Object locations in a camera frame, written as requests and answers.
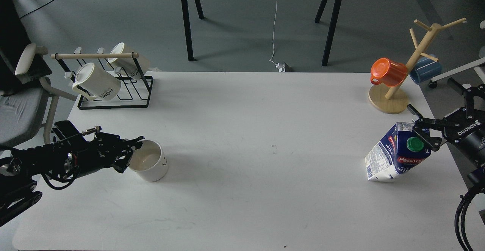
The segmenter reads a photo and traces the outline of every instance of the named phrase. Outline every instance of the white cable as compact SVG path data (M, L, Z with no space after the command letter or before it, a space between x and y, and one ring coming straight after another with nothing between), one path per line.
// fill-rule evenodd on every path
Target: white cable
M273 22L273 36L272 36L272 43L273 43L273 53L271 55L270 61L276 65L276 63L272 60L274 57L274 27L276 26L276 14L278 12L278 0L276 0L276 8L274 9L274 22Z

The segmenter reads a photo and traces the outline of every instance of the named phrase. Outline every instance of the cable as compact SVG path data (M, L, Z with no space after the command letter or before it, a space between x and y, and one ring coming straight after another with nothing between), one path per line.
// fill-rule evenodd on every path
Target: cable
M43 6L38 7L38 8L36 8L36 9L34 9L34 10L30 11L29 13L27 13L27 14L25 14L24 16L20 17L19 19L22 19L23 17L25 17L25 16L27 16L27 15L29 15L29 14L31 14L31 13L34 13L34 12L38 11L39 9L41 9L41 8L43 8L43 7L45 7L45 6L47 6L48 4L52 3L53 1L55 1L55 0L52 0L52 1L48 2L47 4L44 4Z
M464 241L466 247L468 247L468 250L472 251L473 249L471 248L470 243L468 243L468 239L466 238L466 232L465 232L465 215L466 215L466 210L468 209L468 206L470 205L470 202L471 201L464 204L463 210L462 210L462 213L461 213L461 235L463 237L463 241Z
M42 178L44 179L45 183L50 188L55 189L55 190L62 190L62 189L65 189L65 188L69 187L74 182L74 180L76 180L76 178L78 178L79 172L80 172L80 169L78 168L76 174L72 176L71 180L69 180L69 182L67 182L67 184L63 185L62 187L56 187L51 182L49 182L49 179L47 178L47 176L45 175L45 173L42 173L41 175L42 175Z
M271 55L270 61L274 63L276 66L276 63L272 60L274 57L274 27L276 26L276 14L278 13L278 0L276 0L276 8L274 9L274 22L273 22L273 36L272 36L272 44L273 44L273 53Z
M477 194L485 192L484 188L485 188L485 180L478 182L473 187L471 187L471 189L468 190L468 192L464 196L460 195L460 198L462 200L460 201L460 204L456 208L454 228L455 228L456 238L458 239L458 242L464 251L473 251L470 243L468 242L468 239L466 238L466 232L465 232L466 210L468 209L468 206L470 205L471 201Z

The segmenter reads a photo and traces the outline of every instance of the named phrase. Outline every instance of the power outlet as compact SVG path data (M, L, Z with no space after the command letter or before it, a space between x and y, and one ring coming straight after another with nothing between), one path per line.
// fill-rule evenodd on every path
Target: power outlet
M277 63L276 69L278 69L279 73L290 73L293 72L293 69L286 63Z

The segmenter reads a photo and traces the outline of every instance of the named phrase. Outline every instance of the milk carton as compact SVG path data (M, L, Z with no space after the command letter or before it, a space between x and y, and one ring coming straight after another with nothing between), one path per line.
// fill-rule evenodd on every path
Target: milk carton
M412 131L413 123L398 122L365 157L367 179L392 182L424 159L431 151Z

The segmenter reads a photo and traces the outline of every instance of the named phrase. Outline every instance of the white cup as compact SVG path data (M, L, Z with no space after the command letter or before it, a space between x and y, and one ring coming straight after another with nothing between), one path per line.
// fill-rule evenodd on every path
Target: white cup
M90 92L80 90L78 86ZM85 96L87 99L110 100L118 94L121 81L94 63L87 63L79 69L76 81L72 84L72 90Z
M133 50L132 48L128 47L124 42L120 42L117 44L113 50L111 50L111 54L124 54L124 53L131 53L137 51ZM150 61L139 54L137 58L138 63L140 64L140 68L142 69L143 74L147 73L148 68L150 67ZM126 76L128 74L128 77L133 78L134 80L139 80L142 78L142 75L138 72L138 68L136 67L135 61L133 61L132 58L128 59L108 59L107 66L109 66L109 63L113 68L115 67L122 67L125 69L125 71L121 70L120 74L123 76Z
M138 173L143 180L160 180L168 171L168 161L161 145L154 140L142 140L142 147L133 152L130 169Z

